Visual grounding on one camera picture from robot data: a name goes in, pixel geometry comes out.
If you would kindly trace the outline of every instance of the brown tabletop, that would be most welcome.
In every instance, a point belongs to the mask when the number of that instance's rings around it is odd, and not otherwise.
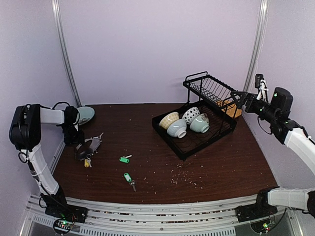
[[[102,136],[92,167],[66,147],[54,177],[67,197],[127,204],[214,201],[256,194],[277,183],[255,138],[240,117],[235,131],[181,161],[152,128],[152,117],[180,104],[92,105],[85,137]],[[128,164],[119,157],[132,155]],[[123,177],[136,181],[136,192]]]

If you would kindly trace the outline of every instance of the green key tag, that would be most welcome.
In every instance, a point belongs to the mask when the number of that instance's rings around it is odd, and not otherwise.
[[[124,157],[119,158],[119,161],[124,162],[124,163],[129,163],[129,159],[124,158]]]
[[[124,173],[124,177],[127,180],[127,182],[131,182],[132,181],[132,179],[131,179],[131,177],[130,177],[130,175],[128,173]]]

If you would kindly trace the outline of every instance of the yellow key tag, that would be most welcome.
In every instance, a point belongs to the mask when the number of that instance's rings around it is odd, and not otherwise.
[[[88,164],[88,162],[87,162],[87,159],[84,159],[84,167],[89,167],[90,165]]]

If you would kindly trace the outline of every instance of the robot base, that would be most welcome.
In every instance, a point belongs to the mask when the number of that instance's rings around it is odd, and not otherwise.
[[[73,212],[73,214],[77,218],[75,220],[75,222],[85,223],[85,219],[86,219],[87,213],[88,213],[87,208],[81,207],[81,206],[68,205],[68,204],[66,206],[67,206],[67,208],[69,208]],[[62,219],[69,221],[69,222],[73,221],[73,215],[71,213],[68,214],[68,216],[64,215],[61,213],[60,209],[48,207],[45,210],[45,214],[51,215],[51,216],[56,217],[56,218],[62,218]]]
[[[238,206],[235,208],[235,212],[238,222],[244,222],[276,214],[278,210],[275,206],[264,206],[258,209],[257,204],[251,204],[247,206]]]

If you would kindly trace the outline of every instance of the polka dot bowl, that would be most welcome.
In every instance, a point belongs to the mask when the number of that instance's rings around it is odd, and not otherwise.
[[[183,119],[185,120],[186,124],[191,124],[192,121],[199,115],[200,115],[199,109],[196,107],[192,107],[184,113]]]

